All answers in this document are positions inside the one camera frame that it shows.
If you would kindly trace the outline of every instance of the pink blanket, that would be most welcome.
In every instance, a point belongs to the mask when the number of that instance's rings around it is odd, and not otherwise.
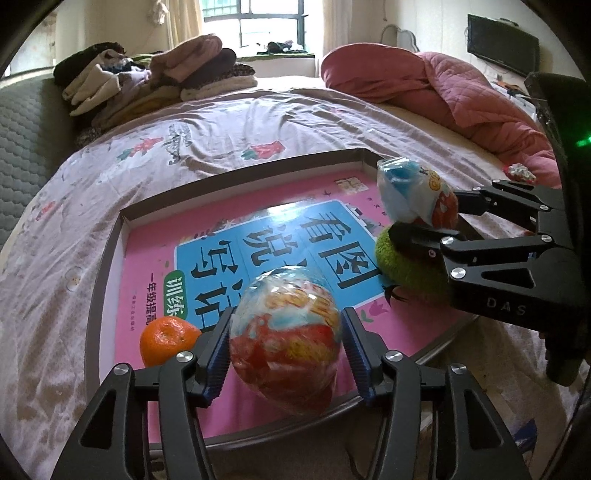
[[[414,54],[356,43],[330,52],[320,71],[329,88],[422,115],[472,140],[506,165],[522,163],[539,184],[560,187],[546,136],[465,61],[442,53]]]

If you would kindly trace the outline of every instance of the black tv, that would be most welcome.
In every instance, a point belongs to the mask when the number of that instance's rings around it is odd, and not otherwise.
[[[521,76],[540,69],[540,41],[508,23],[468,15],[468,53]]]

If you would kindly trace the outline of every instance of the plastic packaged toy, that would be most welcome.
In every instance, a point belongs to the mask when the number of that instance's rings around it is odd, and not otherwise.
[[[277,268],[256,278],[232,316],[234,370],[292,414],[329,406],[340,345],[340,316],[328,284],[303,267]]]
[[[378,189],[393,223],[456,227],[456,195],[435,171],[413,160],[404,157],[380,160]]]

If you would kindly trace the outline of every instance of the tray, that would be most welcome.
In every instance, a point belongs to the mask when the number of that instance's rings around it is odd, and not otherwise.
[[[242,168],[169,190],[122,210],[101,260],[86,338],[90,398],[118,362],[142,368],[139,336],[164,314],[212,328],[258,274],[300,264],[321,271],[337,306],[353,306],[390,348],[426,360],[471,314],[384,297],[374,257],[388,224],[365,149],[318,153]],[[199,411],[206,444],[261,442],[316,424],[359,402],[344,352],[335,396],[321,417],[288,417],[233,369],[211,408]],[[148,408],[151,448],[157,409]]]

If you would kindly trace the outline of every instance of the mandarin orange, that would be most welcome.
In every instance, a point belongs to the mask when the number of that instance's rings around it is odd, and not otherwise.
[[[178,317],[161,317],[144,329],[139,352],[146,367],[162,365],[183,350],[193,348],[201,330]]]

